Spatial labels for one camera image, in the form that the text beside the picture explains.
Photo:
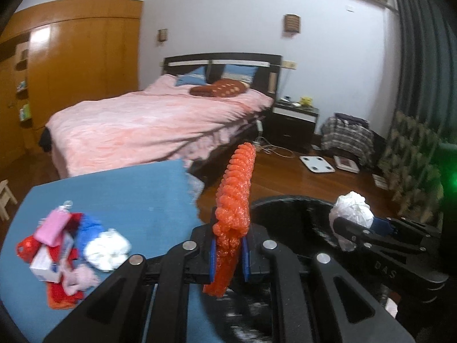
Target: small white carton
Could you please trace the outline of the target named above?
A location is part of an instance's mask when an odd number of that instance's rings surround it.
[[[59,262],[60,259],[67,259],[72,247],[73,237],[68,232],[64,232],[62,245],[60,246]],[[54,263],[47,251],[47,246],[41,245],[35,258],[31,261],[30,270],[40,281],[49,281],[57,284],[60,282],[62,274],[59,262]]]

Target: pink pouch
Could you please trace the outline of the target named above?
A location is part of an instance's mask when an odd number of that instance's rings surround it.
[[[42,244],[55,247],[60,245],[62,237],[59,236],[62,233],[63,228],[67,225],[70,220],[71,214],[64,209],[54,209],[43,224],[35,231],[33,237],[40,241]]]

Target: pink blanket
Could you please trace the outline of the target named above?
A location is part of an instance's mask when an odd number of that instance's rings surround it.
[[[175,81],[163,75],[144,91],[84,101],[54,114],[46,126],[68,175],[180,158],[189,141],[273,102],[251,89],[233,98],[192,96],[192,85],[174,86]]]

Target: black headboard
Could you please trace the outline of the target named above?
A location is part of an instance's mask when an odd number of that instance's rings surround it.
[[[162,73],[181,75],[200,66],[206,68],[206,79],[213,83],[221,78],[226,64],[258,67],[251,88],[275,99],[282,57],[258,53],[189,54],[164,59]]]

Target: dark gray curtain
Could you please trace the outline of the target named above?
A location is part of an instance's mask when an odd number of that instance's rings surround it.
[[[397,0],[402,66],[396,112],[379,167],[399,215],[439,225],[443,190],[432,164],[439,143],[457,141],[455,14],[444,0]]]

